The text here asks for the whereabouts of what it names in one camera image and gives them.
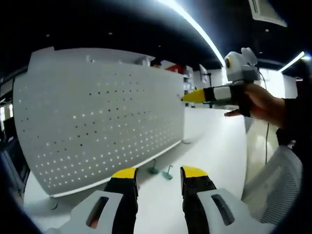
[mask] fluorescent light strip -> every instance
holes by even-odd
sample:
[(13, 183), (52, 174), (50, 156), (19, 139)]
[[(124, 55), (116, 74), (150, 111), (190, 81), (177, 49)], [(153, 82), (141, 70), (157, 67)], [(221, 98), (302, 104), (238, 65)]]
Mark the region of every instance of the fluorescent light strip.
[(200, 25), (174, 0), (157, 0), (158, 2), (170, 7), (174, 11), (176, 11), (179, 15), (181, 15), (196, 31), (199, 32), (199, 34), (204, 38), (204, 40), (208, 43), (210, 48), (213, 50), (214, 54), (219, 59), (220, 63), (223, 67), (225, 67), (224, 58), (216, 48), (213, 41), (210, 39), (210, 37), (207, 35), (207, 33), (200, 27)]
[(293, 65), (295, 62), (297, 62), (299, 59), (301, 59), (304, 56), (304, 52), (302, 51), (299, 55), (297, 55), (292, 61), (290, 61), (286, 66), (278, 70), (279, 72), (285, 71), (287, 68), (289, 68), (291, 65)]

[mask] white perforated wall panel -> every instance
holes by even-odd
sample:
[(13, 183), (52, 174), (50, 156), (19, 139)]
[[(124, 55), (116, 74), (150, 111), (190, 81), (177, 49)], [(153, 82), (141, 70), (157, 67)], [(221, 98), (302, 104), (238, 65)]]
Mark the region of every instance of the white perforated wall panel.
[(183, 77), (161, 69), (41, 63), (15, 80), (23, 153), (52, 196), (103, 183), (183, 138)]

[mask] cable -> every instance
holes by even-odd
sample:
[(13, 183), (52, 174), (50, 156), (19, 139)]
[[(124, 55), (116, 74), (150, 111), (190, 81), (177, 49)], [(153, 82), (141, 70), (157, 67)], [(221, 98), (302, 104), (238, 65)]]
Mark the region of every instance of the cable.
[[(262, 73), (258, 70), (258, 72), (260, 73), (263, 81), (264, 81), (264, 86), (265, 86), (265, 90), (268, 90), (267, 88), (267, 83), (264, 79), (264, 76), (262, 75)], [(267, 133), (265, 135), (265, 164), (268, 163), (268, 136), (269, 136), (269, 127), (270, 127), (270, 124), (268, 123), (268, 127), (267, 127)]]

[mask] ceiling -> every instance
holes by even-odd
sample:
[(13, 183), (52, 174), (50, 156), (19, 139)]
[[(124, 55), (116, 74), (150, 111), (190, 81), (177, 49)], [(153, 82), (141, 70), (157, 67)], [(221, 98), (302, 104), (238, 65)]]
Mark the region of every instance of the ceiling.
[[(248, 0), (176, 2), (205, 30), (222, 56), (251, 47), (261, 67), (279, 69), (307, 49), (293, 25), (285, 28), (253, 20)], [(50, 46), (55, 50), (113, 48), (194, 68), (198, 64), (221, 67), (199, 33), (154, 0), (10, 0), (5, 4), (0, 8), (9, 17), (0, 27), (0, 77), (27, 66), (32, 51)], [(297, 66), (286, 70), (292, 76), (300, 76), (300, 71)]]

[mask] human hand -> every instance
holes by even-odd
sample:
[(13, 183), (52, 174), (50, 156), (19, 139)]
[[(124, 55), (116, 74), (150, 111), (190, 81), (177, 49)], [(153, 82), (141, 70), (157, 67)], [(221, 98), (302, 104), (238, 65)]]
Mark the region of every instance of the human hand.
[[(272, 96), (267, 90), (256, 84), (246, 85), (245, 93), (253, 102), (251, 107), (251, 117), (265, 120), (283, 128), (285, 116), (285, 101), (283, 99)], [(224, 114), (226, 117), (238, 115), (240, 115), (239, 110)]]

